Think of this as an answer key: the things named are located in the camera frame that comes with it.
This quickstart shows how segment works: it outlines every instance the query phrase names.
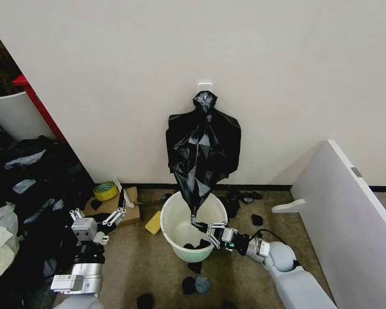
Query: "cardboard box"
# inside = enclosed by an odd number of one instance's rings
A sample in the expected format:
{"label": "cardboard box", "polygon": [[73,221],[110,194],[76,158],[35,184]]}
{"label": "cardboard box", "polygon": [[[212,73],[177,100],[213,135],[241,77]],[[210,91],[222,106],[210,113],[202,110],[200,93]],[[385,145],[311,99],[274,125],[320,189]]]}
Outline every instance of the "cardboard box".
{"label": "cardboard box", "polygon": [[[137,201],[137,188],[131,187],[125,189],[127,196],[132,202]],[[108,213],[111,214],[113,211],[117,209],[117,203],[119,199],[120,194],[117,194],[114,198],[111,198],[110,200],[104,201],[101,206],[95,211],[91,206],[91,201],[95,200],[94,197],[90,198],[90,200],[87,201],[86,206],[84,207],[83,213],[85,216],[91,216],[94,214],[100,214],[100,213]],[[135,205],[134,208],[126,207],[126,217],[124,217],[124,220],[118,224],[117,227],[123,227],[125,225],[133,224],[136,222],[141,221],[141,214],[140,214],[140,208],[139,205]]]}

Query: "tape roll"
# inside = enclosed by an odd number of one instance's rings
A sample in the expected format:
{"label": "tape roll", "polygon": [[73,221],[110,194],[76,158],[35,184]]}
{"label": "tape roll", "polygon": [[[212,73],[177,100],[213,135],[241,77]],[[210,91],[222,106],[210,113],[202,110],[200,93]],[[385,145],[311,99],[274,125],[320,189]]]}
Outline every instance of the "tape roll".
{"label": "tape roll", "polygon": [[113,182],[104,182],[93,189],[96,200],[107,201],[118,194],[118,189]]}

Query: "white partition panel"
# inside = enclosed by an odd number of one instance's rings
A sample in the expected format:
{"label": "white partition panel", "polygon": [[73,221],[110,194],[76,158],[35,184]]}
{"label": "white partition panel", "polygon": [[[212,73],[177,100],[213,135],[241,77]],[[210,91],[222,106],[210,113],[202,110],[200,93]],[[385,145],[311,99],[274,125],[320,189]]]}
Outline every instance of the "white partition panel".
{"label": "white partition panel", "polygon": [[339,308],[386,309],[386,210],[334,140],[291,188]]}

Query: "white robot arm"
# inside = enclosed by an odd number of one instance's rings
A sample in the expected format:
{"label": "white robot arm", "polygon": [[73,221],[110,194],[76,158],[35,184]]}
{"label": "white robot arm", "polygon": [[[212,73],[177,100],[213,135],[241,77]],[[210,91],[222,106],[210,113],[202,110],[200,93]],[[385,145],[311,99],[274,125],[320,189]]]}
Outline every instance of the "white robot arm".
{"label": "white robot arm", "polygon": [[[120,192],[119,208],[102,222],[103,227],[117,226],[125,217],[124,192]],[[109,236],[97,231],[97,223],[93,218],[85,218],[82,211],[70,211],[73,219],[72,231],[77,238],[80,252],[75,256],[71,274],[56,275],[50,289],[62,294],[70,295],[57,309],[103,309],[98,302],[98,294],[102,289],[102,267],[105,262],[103,256],[104,245]]]}
{"label": "white robot arm", "polygon": [[316,279],[303,269],[293,250],[284,243],[268,243],[256,234],[250,238],[226,227],[226,222],[211,223],[207,237],[216,248],[236,249],[240,255],[262,264],[273,278],[287,309],[336,309]]}

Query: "plastic bucket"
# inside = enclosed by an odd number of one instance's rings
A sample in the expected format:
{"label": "plastic bucket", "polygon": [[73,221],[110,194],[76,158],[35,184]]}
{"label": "plastic bucket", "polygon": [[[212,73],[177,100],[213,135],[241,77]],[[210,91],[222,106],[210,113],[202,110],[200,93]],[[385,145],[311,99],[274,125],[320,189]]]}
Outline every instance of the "plastic bucket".
{"label": "plastic bucket", "polygon": [[[227,213],[221,201],[212,193],[200,206],[197,222],[227,222]],[[183,248],[187,243],[198,246],[200,239],[208,241],[206,234],[190,224],[190,209],[180,192],[173,194],[163,206],[160,215],[160,227],[166,240],[172,245],[174,253],[182,260],[194,263],[207,258],[213,245],[207,248],[192,250]]]}

